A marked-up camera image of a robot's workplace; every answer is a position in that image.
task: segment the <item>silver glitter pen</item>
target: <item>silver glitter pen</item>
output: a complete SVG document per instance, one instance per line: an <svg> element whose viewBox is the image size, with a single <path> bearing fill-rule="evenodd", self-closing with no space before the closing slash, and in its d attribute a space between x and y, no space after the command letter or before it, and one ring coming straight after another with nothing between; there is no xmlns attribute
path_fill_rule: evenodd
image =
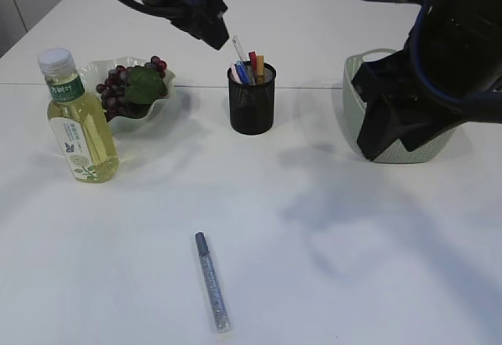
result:
<svg viewBox="0 0 502 345"><path fill-rule="evenodd" d="M204 282L206 283L209 302L213 310L216 330L218 333L231 331L227 309L223 302L223 296L221 295L220 286L218 285L216 272L214 270L211 255L209 254L209 247L207 246L204 233L197 233L195 235L195 242L197 243L198 258L201 261L202 274L204 274Z"/></svg>

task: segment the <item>yellow liquid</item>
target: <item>yellow liquid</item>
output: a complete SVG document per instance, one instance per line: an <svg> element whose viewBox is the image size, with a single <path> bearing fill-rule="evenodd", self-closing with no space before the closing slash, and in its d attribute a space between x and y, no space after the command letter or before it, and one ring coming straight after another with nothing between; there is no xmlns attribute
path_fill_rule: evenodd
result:
<svg viewBox="0 0 502 345"><path fill-rule="evenodd" d="M46 78L48 84L65 84L75 80L75 72L65 78ZM100 100L91 93L85 92L77 100L59 103L51 101L47 109L47 118L67 118L80 123L84 133L85 142L93 164L96 166L97 179L84 180L75 178L80 182L103 183L112 178L119 165L117 150L111 136L110 128L104 117Z"/></svg>

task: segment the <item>red marker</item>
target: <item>red marker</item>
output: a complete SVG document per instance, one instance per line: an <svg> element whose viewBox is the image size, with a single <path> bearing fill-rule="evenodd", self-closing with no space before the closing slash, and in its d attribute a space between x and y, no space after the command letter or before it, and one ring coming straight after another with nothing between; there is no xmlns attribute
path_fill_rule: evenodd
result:
<svg viewBox="0 0 502 345"><path fill-rule="evenodd" d="M253 67L253 72L256 75L256 53L254 51L249 53L249 60L251 61L251 67Z"/></svg>

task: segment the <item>green label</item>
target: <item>green label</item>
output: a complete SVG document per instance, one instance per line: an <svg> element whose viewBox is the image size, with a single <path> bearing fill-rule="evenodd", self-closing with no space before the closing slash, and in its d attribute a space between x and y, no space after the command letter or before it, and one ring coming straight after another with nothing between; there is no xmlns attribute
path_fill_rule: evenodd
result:
<svg viewBox="0 0 502 345"><path fill-rule="evenodd" d="M66 84L49 84L49 90L51 97L56 102L71 102L72 100L77 100L85 93L84 85L82 85L80 77Z"/></svg>

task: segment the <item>green leaf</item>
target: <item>green leaf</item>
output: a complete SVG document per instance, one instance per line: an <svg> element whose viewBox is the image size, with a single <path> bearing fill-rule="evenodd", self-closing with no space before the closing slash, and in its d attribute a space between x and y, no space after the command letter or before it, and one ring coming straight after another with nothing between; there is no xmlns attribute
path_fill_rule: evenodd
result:
<svg viewBox="0 0 502 345"><path fill-rule="evenodd" d="M145 67L135 67L128 83L125 98L133 104L152 104L167 89L158 72Z"/></svg>

